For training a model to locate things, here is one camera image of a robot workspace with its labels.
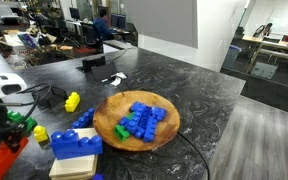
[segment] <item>white device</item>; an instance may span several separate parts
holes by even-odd
[[[27,88],[25,81],[13,73],[0,73],[0,98]]]

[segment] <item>red lego brick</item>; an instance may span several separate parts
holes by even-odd
[[[4,144],[0,144],[0,179],[4,176],[4,174],[11,167],[17,156],[24,149],[26,144],[28,143],[28,139],[24,137],[20,142],[20,148],[16,153],[12,153],[12,151]]]

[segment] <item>yellow lego brick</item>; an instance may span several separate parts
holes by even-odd
[[[68,97],[68,100],[66,100],[65,103],[66,112],[74,112],[80,101],[80,95],[78,95],[76,92],[72,92],[72,94],[70,95],[70,97]]]
[[[43,126],[36,126],[34,128],[34,137],[37,142],[42,142],[48,140],[48,134],[46,132],[45,127]]]

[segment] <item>wooden plate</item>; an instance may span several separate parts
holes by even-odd
[[[144,143],[134,136],[121,142],[113,132],[121,118],[130,113],[129,109],[135,101],[167,110],[164,120],[157,124],[153,142]],[[180,127],[180,116],[174,105],[162,96],[146,91],[125,91],[108,97],[98,106],[93,124],[97,133],[111,146],[128,151],[147,151],[162,146],[174,137]]]

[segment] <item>wooden floor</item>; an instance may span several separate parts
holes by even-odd
[[[288,180],[288,113],[241,96],[210,169],[212,180]]]

